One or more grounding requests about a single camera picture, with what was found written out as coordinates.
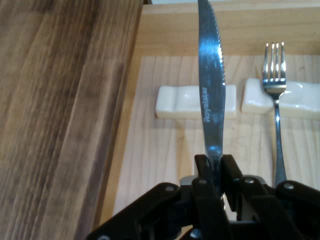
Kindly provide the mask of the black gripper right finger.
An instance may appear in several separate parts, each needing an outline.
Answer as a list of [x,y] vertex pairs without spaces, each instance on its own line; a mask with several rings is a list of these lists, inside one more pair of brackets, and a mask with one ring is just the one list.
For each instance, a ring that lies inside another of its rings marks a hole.
[[270,187],[243,175],[232,155],[221,162],[222,187],[236,221],[228,224],[233,240],[318,240],[320,192],[293,180]]

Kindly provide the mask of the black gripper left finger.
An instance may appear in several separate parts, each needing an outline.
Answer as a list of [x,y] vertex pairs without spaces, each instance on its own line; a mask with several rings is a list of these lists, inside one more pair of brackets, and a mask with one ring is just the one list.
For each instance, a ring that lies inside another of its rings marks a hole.
[[202,240],[231,240],[232,230],[204,155],[190,185],[163,182],[88,234],[88,240],[174,240],[192,225]]

